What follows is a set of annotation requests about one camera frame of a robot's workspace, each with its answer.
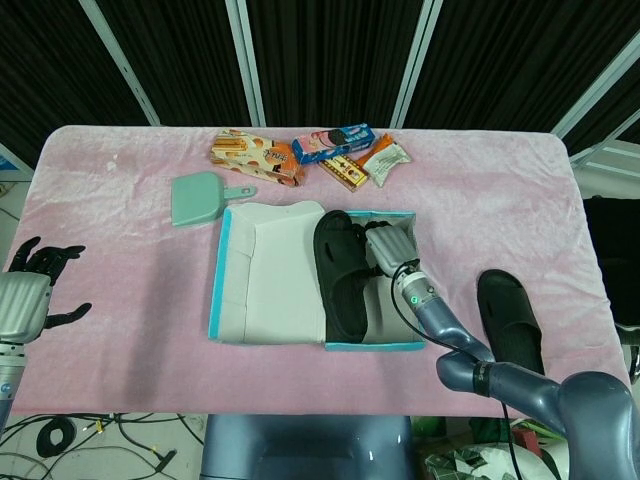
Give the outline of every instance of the snack box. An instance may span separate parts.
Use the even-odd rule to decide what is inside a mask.
[[[369,148],[375,135],[366,123],[301,135],[293,141],[300,164],[320,162],[337,155]]]
[[[232,128],[224,129],[216,136],[211,162],[216,167],[290,187],[300,185],[304,178],[289,144]]]

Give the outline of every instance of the pink tablecloth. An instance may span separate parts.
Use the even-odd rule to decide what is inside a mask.
[[[65,127],[47,141],[14,242],[87,246],[51,311],[90,301],[72,326],[28,346],[15,411],[500,415],[490,399],[447,391],[419,352],[328,353],[320,345],[231,346],[207,339],[219,222],[171,226],[170,184],[209,170],[216,128]],[[257,129],[291,140],[308,129]],[[546,134],[402,130],[414,162],[383,189],[351,193],[317,166],[288,188],[253,183],[255,201],[325,209],[413,210],[423,267],[485,339],[476,279],[502,268],[526,286],[547,374],[602,370],[626,381],[584,211],[564,146]]]

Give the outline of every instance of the pink towel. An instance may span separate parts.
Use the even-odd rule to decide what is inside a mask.
[[[252,131],[290,141],[311,130]],[[207,339],[220,225],[173,228],[170,186],[213,168],[217,131],[71,126],[49,138],[13,248],[34,235],[42,245],[86,245],[60,277],[51,312],[85,301],[93,309],[28,346],[16,413],[499,416],[495,400],[440,383],[435,361],[445,350],[435,345],[337,353]],[[252,201],[415,211],[422,266],[474,335],[486,341],[476,280],[505,269],[529,293],[551,378],[601,370],[628,383],[562,143],[534,133],[391,133],[413,163],[396,167],[382,189],[369,182],[351,193],[317,166],[299,188],[215,171],[227,185],[256,185]]]

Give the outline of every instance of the biscuit package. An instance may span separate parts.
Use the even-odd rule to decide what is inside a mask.
[[[304,178],[289,144],[231,128],[216,137],[211,161],[216,167],[290,187],[300,185]]]

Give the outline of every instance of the floor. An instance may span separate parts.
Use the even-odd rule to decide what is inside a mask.
[[[620,193],[621,189],[629,188],[625,182],[616,182],[615,178],[605,175],[600,179],[594,177],[592,172],[582,172],[576,175],[583,195],[602,194],[613,196]],[[4,195],[0,191],[0,265],[5,263],[9,248],[15,234],[17,221],[11,216],[20,217],[22,207],[27,196],[29,183],[21,182],[13,184],[0,172],[0,184],[13,185]],[[631,187],[632,193],[638,188],[638,182]],[[622,196],[635,197],[629,192]],[[628,362],[629,352],[625,351]],[[640,404],[640,382],[633,389],[634,397]],[[131,413],[124,416],[125,419],[135,419],[145,415],[144,413]],[[22,417],[11,417],[9,425],[20,421]],[[176,414],[153,414],[144,421],[154,423],[126,423],[123,428],[129,437],[148,446],[155,446],[157,452],[165,455],[172,449],[177,450],[175,457],[169,462],[164,473],[179,480],[197,479],[202,456],[202,446],[192,436],[185,426],[179,421]],[[204,438],[206,425],[205,415],[187,415],[185,421],[192,428],[195,435]],[[47,479],[58,480],[106,480],[106,479],[137,479],[154,473],[153,468],[158,464],[158,459],[143,448],[133,445],[126,440],[115,424],[107,425],[104,431],[95,434],[96,425],[87,420],[76,420],[77,437],[71,447],[86,441],[74,452],[63,456],[57,463],[56,458],[42,459],[36,451],[36,438],[42,425],[46,422],[31,424],[16,435],[9,438],[7,433],[0,442],[0,479],[1,478],[27,478],[44,480],[45,468],[50,468],[55,463],[55,468]]]

